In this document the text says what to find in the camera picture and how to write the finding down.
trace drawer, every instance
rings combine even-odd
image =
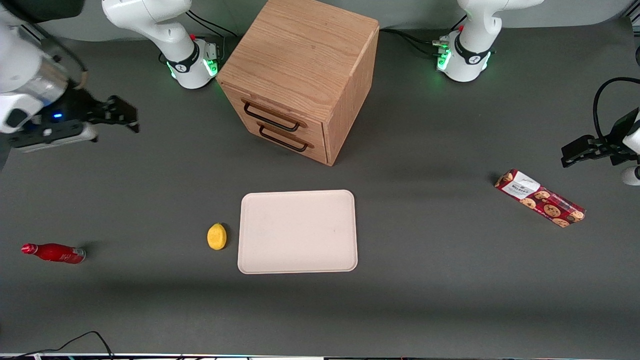
[[[250,133],[313,160],[327,162],[324,133],[320,123],[281,114],[235,90],[225,87],[224,91]]]
[[[261,121],[244,124],[251,134],[326,164],[326,150],[324,149],[324,143],[321,138],[315,141],[308,138],[302,139],[295,133],[282,131],[277,127],[270,126]]]

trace wooden drawer cabinet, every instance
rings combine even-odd
[[[371,88],[378,21],[269,0],[218,74],[250,133],[333,165]]]

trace wall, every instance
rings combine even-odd
[[[464,13],[454,0],[323,0],[380,21],[382,28],[443,29],[455,24]],[[199,16],[237,33],[244,33],[266,0],[194,0],[191,9]],[[503,12],[507,28],[579,26],[602,22],[625,11],[632,0],[546,0],[533,8]],[[208,31],[185,15],[178,20],[190,33]],[[132,31],[112,25],[99,0],[87,0],[82,14],[73,19],[46,22],[44,28],[65,38],[104,41],[138,38]]]

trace gray table surface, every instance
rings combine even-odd
[[[436,38],[441,31],[419,33]],[[334,167],[246,131],[220,87],[182,89],[150,42],[77,43],[97,97],[138,107],[141,133],[12,152],[0,174],[0,349],[92,329],[116,352],[429,357],[640,357],[638,188],[607,160],[563,169],[594,133],[591,103],[638,76],[630,24],[505,29],[473,83],[381,34],[374,83]],[[614,85],[601,118],[637,106]],[[587,209],[561,229],[493,188],[519,168]],[[243,275],[250,192],[348,189],[358,266]],[[207,247],[213,223],[230,243]],[[20,246],[82,245],[77,266]],[[85,339],[69,351],[102,352]]]

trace cabinet top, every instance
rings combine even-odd
[[[218,81],[287,112],[323,121],[378,30],[375,19],[319,1],[269,0]]]

